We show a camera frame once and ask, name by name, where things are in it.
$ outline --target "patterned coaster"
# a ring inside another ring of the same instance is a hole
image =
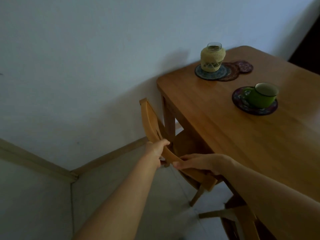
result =
[[[201,65],[198,65],[195,69],[194,69],[194,73],[204,79],[204,80],[209,80],[209,81],[217,81],[221,78],[224,78],[228,75],[231,74],[231,69],[229,68],[229,66],[225,66],[224,63],[221,64],[220,68],[218,71],[216,72],[206,72],[204,70],[201,69]]]
[[[239,109],[241,109],[242,111],[248,114],[259,115],[259,116],[270,115],[277,110],[278,100],[275,100],[268,108],[256,108],[250,105],[241,95],[242,90],[245,88],[247,87],[238,88],[232,94],[232,101],[235,104],[235,106],[237,106]]]
[[[233,64],[236,64],[239,67],[241,73],[252,72],[252,70],[254,69],[254,66],[245,60],[238,60]]]
[[[239,67],[236,64],[233,64],[230,62],[224,62],[223,64],[225,67],[227,67],[231,70],[231,73],[229,75],[226,75],[225,77],[219,79],[219,81],[220,82],[229,82],[229,81],[237,79],[240,74]]]

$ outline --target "green mug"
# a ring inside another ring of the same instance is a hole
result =
[[[279,93],[277,86],[261,82],[254,86],[254,88],[245,88],[242,90],[242,97],[254,107],[264,109],[268,108],[276,99]]]

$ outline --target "person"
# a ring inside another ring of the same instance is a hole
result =
[[[156,170],[163,139],[148,142],[144,155],[122,184],[91,215],[74,240],[134,239]],[[176,169],[211,170],[224,176],[276,239],[319,239],[320,203],[222,154],[192,154]]]

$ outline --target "jar mouth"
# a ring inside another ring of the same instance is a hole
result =
[[[219,42],[211,42],[207,45],[207,48],[211,51],[219,51],[222,48],[222,44]]]

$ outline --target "floor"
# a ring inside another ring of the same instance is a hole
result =
[[[0,158],[0,239],[71,239],[70,196],[70,183]]]
[[[144,152],[144,146],[83,174],[72,184],[74,229],[118,187]],[[196,190],[172,167],[157,170],[136,239],[223,239],[220,218],[199,219],[198,213],[220,210],[232,193],[224,183],[205,192],[193,207]]]

